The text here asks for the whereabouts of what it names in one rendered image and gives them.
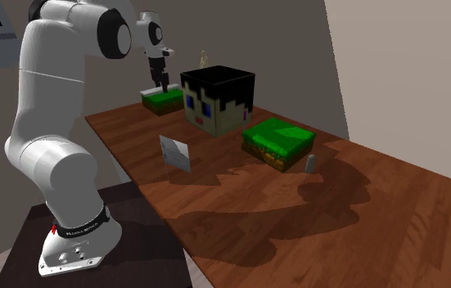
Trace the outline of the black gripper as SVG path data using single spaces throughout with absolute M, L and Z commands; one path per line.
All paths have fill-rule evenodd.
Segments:
M 155 83 L 156 87 L 162 87 L 162 91 L 164 93 L 168 92 L 168 85 L 169 85 L 169 75 L 165 73 L 165 58 L 164 57 L 149 57 L 149 66 L 150 66 L 150 72 L 152 76 L 152 80 Z

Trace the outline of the snow-topped green grass block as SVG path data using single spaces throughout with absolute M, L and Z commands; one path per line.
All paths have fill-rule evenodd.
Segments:
M 178 84 L 169 84 L 167 92 L 162 87 L 140 91 L 142 104 L 155 115 L 162 116 L 184 109 L 183 91 Z

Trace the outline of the grey upright flat panel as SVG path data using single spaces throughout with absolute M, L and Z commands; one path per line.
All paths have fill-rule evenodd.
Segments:
M 160 145 L 165 165 L 169 164 L 187 173 L 191 172 L 189 150 L 186 143 L 160 135 Z

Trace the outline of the dark robot stand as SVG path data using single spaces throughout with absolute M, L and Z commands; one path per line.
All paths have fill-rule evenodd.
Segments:
M 0 288 L 191 288 L 183 248 L 137 186 L 99 191 L 122 227 L 119 244 L 96 267 L 41 277 L 36 267 L 53 216 L 46 205 L 30 212 L 0 272 Z

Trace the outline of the brown wooden table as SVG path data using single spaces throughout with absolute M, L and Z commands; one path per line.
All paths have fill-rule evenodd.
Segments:
M 317 131 L 312 174 L 133 104 L 87 117 L 214 288 L 451 288 L 451 178 Z M 165 165 L 160 135 L 188 145 Z

